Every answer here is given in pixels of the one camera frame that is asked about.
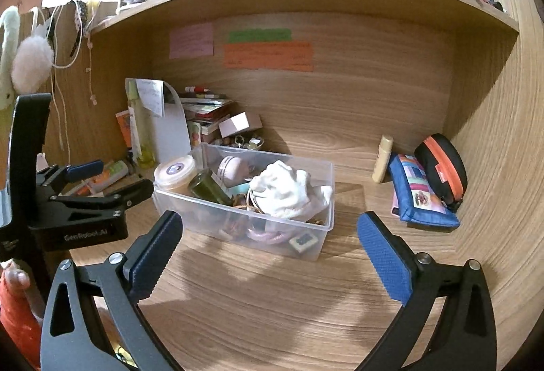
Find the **person's left hand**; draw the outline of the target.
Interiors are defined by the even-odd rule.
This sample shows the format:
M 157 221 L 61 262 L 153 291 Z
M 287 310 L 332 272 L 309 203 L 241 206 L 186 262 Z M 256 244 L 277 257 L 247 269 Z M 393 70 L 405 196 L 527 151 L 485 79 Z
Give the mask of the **person's left hand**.
M 1 263 L 1 274 L 7 281 L 7 289 L 15 297 L 25 297 L 31 314 L 39 324 L 43 323 L 45 304 L 33 279 L 17 262 Z

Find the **orange sleeve forearm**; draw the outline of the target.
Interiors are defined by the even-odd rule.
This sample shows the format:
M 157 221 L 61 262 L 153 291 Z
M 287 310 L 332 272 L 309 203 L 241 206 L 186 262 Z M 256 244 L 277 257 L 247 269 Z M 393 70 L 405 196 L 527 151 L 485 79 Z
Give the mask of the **orange sleeve forearm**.
M 41 326 L 31 314 L 25 297 L 15 297 L 1 276 L 1 323 L 9 338 L 34 370 L 40 370 Z

